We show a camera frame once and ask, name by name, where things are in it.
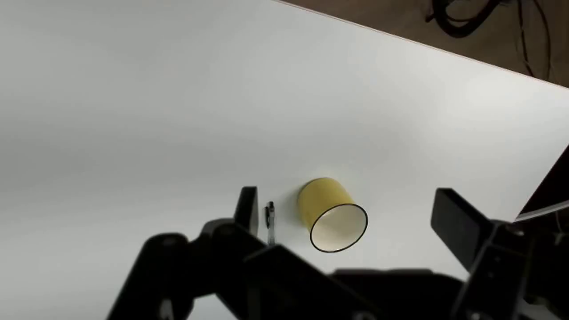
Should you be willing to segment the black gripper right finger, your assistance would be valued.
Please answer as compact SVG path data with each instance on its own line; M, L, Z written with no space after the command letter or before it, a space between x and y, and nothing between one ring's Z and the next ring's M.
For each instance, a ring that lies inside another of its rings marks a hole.
M453 188L437 188L434 194L430 227L457 261L469 270L485 238L492 231L492 222Z

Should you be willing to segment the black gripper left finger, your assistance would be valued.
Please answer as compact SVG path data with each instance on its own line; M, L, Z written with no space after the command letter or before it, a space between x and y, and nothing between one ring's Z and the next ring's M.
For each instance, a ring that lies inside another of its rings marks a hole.
M250 234L258 233L258 188L243 186L238 195L234 222L247 229Z

